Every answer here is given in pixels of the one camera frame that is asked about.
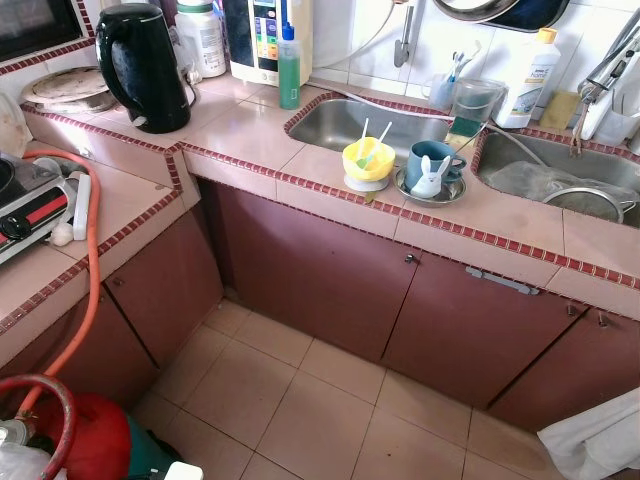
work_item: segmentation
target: red gas cylinder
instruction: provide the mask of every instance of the red gas cylinder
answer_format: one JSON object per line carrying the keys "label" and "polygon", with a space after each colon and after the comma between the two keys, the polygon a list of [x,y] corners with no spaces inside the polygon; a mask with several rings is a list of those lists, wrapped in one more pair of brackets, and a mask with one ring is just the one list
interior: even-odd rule
{"label": "red gas cylinder", "polygon": [[[96,394],[75,395],[77,425],[71,451],[64,463],[69,480],[126,478],[131,455],[127,417],[115,403]],[[37,432],[57,444],[62,432],[60,402],[46,399],[34,407]]]}

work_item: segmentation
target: tile floor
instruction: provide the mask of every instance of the tile floor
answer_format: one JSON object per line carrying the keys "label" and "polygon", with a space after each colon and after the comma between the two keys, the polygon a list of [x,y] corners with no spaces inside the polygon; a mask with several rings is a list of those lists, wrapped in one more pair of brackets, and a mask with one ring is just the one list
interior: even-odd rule
{"label": "tile floor", "polygon": [[133,412],[215,480],[555,480],[537,437],[223,301]]}

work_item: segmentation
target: yellow bowl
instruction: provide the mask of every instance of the yellow bowl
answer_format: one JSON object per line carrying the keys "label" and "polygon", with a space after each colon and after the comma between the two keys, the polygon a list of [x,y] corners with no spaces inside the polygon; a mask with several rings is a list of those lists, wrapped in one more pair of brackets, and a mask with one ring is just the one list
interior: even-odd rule
{"label": "yellow bowl", "polygon": [[[362,140],[352,143],[342,151],[342,165],[345,172],[351,178],[362,180],[364,182],[375,182],[382,180],[393,170],[393,161],[396,158],[396,151],[389,145],[384,143],[380,145],[378,151],[373,156],[369,164],[365,168],[360,168],[356,162],[358,161],[358,150]],[[375,148],[378,140],[374,137],[365,137],[364,148],[362,149],[362,158],[367,157]]]}

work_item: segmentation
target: kettle handle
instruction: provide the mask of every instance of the kettle handle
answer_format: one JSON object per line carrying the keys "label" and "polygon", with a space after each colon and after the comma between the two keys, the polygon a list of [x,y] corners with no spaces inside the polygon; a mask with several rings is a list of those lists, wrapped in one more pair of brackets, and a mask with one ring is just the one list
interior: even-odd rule
{"label": "kettle handle", "polygon": [[111,51],[113,49],[113,42],[117,37],[121,36],[126,26],[104,24],[100,25],[102,28],[98,28],[96,32],[96,54],[98,56],[98,64],[102,70],[102,76],[107,81],[109,90],[113,93],[113,96],[130,110],[136,112],[142,112],[142,107],[138,102],[131,98],[118,79],[118,74],[113,66],[113,56]]}

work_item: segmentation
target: plastic bottle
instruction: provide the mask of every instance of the plastic bottle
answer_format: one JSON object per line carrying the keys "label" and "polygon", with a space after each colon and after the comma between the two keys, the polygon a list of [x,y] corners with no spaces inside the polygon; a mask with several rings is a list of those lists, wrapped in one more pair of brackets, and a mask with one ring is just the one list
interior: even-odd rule
{"label": "plastic bottle", "polygon": [[278,77],[280,108],[293,110],[300,106],[300,42],[289,22],[282,27],[278,42]]}
{"label": "plastic bottle", "polygon": [[534,42],[514,51],[513,61],[501,78],[509,91],[493,113],[493,120],[502,128],[529,124],[544,85],[560,60],[560,50],[553,44],[556,35],[556,30],[543,28]]}
{"label": "plastic bottle", "polygon": [[176,28],[180,39],[193,53],[196,70],[202,77],[217,77],[227,70],[222,25],[211,0],[178,2]]}

